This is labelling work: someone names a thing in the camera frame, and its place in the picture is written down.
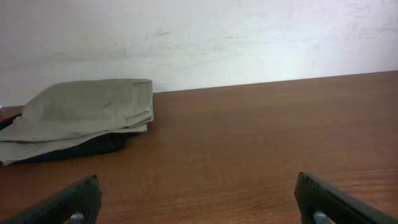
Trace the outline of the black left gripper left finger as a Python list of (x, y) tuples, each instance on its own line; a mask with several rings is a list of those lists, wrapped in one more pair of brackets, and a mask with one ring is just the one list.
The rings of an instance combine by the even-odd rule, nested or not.
[(101, 208), (101, 197), (97, 175), (89, 175), (27, 210), (3, 220), (1, 224), (95, 224)]

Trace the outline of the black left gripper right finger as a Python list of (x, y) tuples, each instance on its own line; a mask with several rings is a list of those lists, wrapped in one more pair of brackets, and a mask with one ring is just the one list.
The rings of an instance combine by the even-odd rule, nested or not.
[(397, 223), (396, 218), (306, 172), (298, 175), (295, 198), (305, 224)]

